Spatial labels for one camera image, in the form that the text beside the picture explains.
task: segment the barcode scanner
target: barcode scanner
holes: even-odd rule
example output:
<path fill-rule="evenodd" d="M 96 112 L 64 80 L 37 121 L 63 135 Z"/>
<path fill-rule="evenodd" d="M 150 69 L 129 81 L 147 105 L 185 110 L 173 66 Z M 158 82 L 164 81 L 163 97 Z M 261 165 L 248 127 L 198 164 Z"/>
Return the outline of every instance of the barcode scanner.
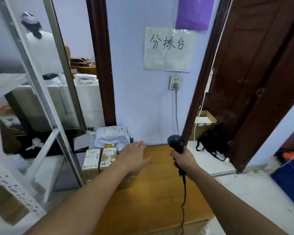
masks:
<path fill-rule="evenodd" d="M 178 135 L 178 134 L 174 134 L 174 135 L 171 135 L 169 138 L 168 138 L 168 145 L 173 148 L 174 150 L 176 150 L 179 154 L 182 154 L 183 153 L 183 148 L 184 148 L 184 140 L 183 138 Z M 179 165 L 178 166 L 178 169 L 179 169 L 179 175 L 182 176 L 182 179 L 183 179 L 183 184 L 184 184 L 184 202 L 181 206 L 182 210 L 183 210 L 183 222 L 181 224 L 181 228 L 182 228 L 182 234 L 184 234 L 184 229 L 183 229 L 183 225 L 184 225 L 184 215 L 185 215 L 185 212 L 184 212 L 184 204 L 185 204 L 185 201 L 186 201 L 186 180 L 185 180 L 185 175 L 186 175 L 186 172 L 184 172 Z"/>
<path fill-rule="evenodd" d="M 179 154 L 183 153 L 183 148 L 184 148 L 184 140 L 180 135 L 174 134 L 171 135 L 168 138 L 168 145 L 173 148 L 175 151 L 177 151 Z M 179 166 L 179 175 L 182 176 L 183 179 L 183 183 L 184 185 L 186 184 L 186 180 L 185 180 L 185 175 L 186 172 L 184 172 Z"/>

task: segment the person's right hand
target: person's right hand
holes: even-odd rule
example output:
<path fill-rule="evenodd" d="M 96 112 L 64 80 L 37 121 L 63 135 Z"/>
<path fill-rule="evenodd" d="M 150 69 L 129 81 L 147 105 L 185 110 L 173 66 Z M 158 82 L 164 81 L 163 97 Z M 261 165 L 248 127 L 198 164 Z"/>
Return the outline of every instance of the person's right hand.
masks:
<path fill-rule="evenodd" d="M 177 167 L 179 166 L 181 169 L 183 169 L 186 174 L 190 174 L 192 170 L 198 168 L 198 164 L 195 161 L 195 158 L 190 150 L 188 150 L 187 147 L 184 146 L 183 153 L 179 154 L 177 151 L 172 150 L 170 155 L 174 159 L 174 165 Z"/>

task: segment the wall socket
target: wall socket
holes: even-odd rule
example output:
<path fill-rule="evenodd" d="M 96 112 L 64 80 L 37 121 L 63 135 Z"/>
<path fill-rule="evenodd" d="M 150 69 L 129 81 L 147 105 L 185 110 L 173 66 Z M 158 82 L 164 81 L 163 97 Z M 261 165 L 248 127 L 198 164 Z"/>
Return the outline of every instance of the wall socket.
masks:
<path fill-rule="evenodd" d="M 171 76 L 169 83 L 169 90 L 174 90 L 173 84 L 178 83 L 179 89 L 182 87 L 183 77 L 182 76 Z"/>

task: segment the white wall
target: white wall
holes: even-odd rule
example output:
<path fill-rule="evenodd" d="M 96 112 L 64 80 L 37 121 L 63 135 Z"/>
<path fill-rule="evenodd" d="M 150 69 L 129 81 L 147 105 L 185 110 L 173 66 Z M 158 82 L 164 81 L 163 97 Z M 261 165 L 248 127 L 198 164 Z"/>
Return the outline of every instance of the white wall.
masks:
<path fill-rule="evenodd" d="M 63 42 L 69 46 L 71 57 L 92 58 L 92 45 L 86 0 L 53 0 Z M 24 11 L 33 14 L 41 23 L 43 31 L 51 32 L 51 27 L 43 5 L 43 0 L 12 0 L 11 5 L 17 15 Z M 5 72 L 22 72 L 23 67 L 18 51 L 0 18 L 0 69 Z"/>
<path fill-rule="evenodd" d="M 264 165 L 294 132 L 294 105 L 270 134 L 247 166 Z"/>
<path fill-rule="evenodd" d="M 179 133 L 182 134 L 204 59 L 216 11 L 208 31 L 197 33 L 190 73 L 144 71 L 145 27 L 175 27 L 178 0 L 106 0 L 117 124 L 128 126 L 134 140 L 164 144 L 177 133 L 170 75 L 184 77 L 178 91 Z"/>

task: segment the table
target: table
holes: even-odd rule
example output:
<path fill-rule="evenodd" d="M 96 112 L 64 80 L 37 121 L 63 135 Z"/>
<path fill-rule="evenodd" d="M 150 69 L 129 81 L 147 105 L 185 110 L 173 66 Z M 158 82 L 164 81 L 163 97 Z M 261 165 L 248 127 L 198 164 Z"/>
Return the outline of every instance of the table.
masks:
<path fill-rule="evenodd" d="M 148 146 L 144 158 L 152 163 L 133 185 L 117 189 L 107 204 L 93 234 L 176 234 L 182 223 L 184 185 L 173 166 L 168 145 Z M 185 234 L 198 231 L 214 217 L 196 184 L 187 178 Z"/>

